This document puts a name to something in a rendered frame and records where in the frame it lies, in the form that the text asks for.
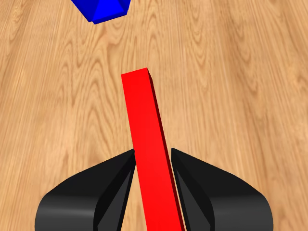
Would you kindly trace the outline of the thin red peg bar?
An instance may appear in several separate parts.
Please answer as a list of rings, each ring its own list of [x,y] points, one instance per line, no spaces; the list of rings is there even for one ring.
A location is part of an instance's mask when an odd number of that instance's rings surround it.
[[[151,75],[121,77],[147,231],[185,231]]]

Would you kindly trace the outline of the blue hollow socket block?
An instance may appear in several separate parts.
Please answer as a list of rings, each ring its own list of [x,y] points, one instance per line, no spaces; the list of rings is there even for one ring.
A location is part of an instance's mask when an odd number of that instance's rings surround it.
[[[127,14],[131,0],[71,0],[88,22],[99,24]]]

